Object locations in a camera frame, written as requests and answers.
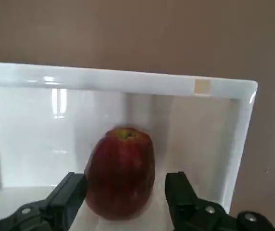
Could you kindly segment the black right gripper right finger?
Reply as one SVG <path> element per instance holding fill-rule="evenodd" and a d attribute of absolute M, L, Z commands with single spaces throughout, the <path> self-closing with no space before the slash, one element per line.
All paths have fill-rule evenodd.
<path fill-rule="evenodd" d="M 175 231 L 275 231 L 259 213 L 232 217 L 220 204 L 198 198 L 184 172 L 166 174 L 165 197 Z"/>

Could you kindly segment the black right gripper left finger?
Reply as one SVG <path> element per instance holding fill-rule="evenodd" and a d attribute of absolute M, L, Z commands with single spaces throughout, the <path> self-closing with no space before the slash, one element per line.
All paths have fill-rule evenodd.
<path fill-rule="evenodd" d="M 0 219 L 0 231 L 67 231 L 86 195 L 87 179 L 69 172 L 46 199 L 20 206 Z"/>

